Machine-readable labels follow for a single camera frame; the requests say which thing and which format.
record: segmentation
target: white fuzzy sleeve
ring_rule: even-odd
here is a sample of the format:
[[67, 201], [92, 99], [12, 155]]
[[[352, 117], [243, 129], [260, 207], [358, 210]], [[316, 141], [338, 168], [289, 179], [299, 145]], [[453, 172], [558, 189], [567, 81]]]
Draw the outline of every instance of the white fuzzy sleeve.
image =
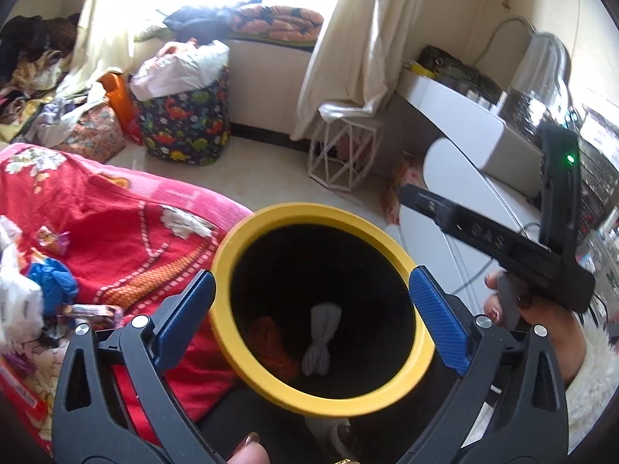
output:
[[619, 356], [606, 331], [583, 328], [587, 353], [578, 375], [565, 392], [568, 402], [569, 451], [593, 428], [619, 386]]

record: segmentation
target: red blanket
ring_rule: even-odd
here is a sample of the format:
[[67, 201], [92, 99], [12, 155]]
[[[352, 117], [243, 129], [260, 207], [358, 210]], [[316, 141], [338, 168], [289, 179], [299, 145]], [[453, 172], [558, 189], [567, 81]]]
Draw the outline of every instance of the red blanket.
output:
[[[13, 145], [0, 153], [0, 215], [23, 230], [20, 251], [36, 247], [60, 259], [78, 281], [79, 302], [121, 305], [127, 321], [152, 314], [197, 270], [210, 268], [221, 240], [249, 213], [210, 190], [45, 148]], [[40, 248], [42, 226], [69, 232], [64, 256]], [[117, 375], [136, 429], [155, 441], [126, 372]], [[230, 389], [236, 376], [208, 319], [166, 379], [194, 421]]]

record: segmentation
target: white plastic bag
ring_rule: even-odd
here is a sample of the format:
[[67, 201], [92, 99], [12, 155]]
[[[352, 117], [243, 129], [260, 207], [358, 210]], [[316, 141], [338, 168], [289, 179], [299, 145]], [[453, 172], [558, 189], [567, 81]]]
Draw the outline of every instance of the white plastic bag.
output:
[[219, 76], [228, 55], [228, 46], [215, 40], [195, 50], [149, 59], [129, 86], [140, 101], [202, 89]]
[[0, 252], [2, 252], [0, 353], [19, 349], [20, 344], [37, 339], [43, 327], [43, 292], [38, 284], [19, 273], [19, 254], [12, 238], [14, 232], [7, 233], [5, 226], [10, 225], [2, 221], [0, 223]]

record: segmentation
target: white string bundle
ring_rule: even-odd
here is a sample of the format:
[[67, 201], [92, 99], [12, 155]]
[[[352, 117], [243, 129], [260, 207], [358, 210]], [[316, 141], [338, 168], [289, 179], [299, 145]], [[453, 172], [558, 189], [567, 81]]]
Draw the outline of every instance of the white string bundle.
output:
[[329, 372], [329, 350], [327, 344], [340, 325], [342, 310], [331, 302], [314, 305], [311, 309], [312, 344], [308, 347], [301, 362], [305, 376], [326, 375]]
[[0, 252], [0, 353], [7, 353], [41, 334], [43, 292], [19, 273], [17, 246], [1, 222]]

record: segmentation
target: white geometric stand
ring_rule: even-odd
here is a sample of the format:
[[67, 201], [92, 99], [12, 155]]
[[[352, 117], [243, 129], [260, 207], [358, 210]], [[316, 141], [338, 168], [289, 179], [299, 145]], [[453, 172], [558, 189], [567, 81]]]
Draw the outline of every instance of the white geometric stand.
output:
[[[384, 120], [341, 117], [334, 122], [319, 119], [311, 136], [308, 175], [329, 190], [352, 192], [372, 167], [382, 136]], [[348, 136], [348, 159], [329, 156], [337, 143]]]

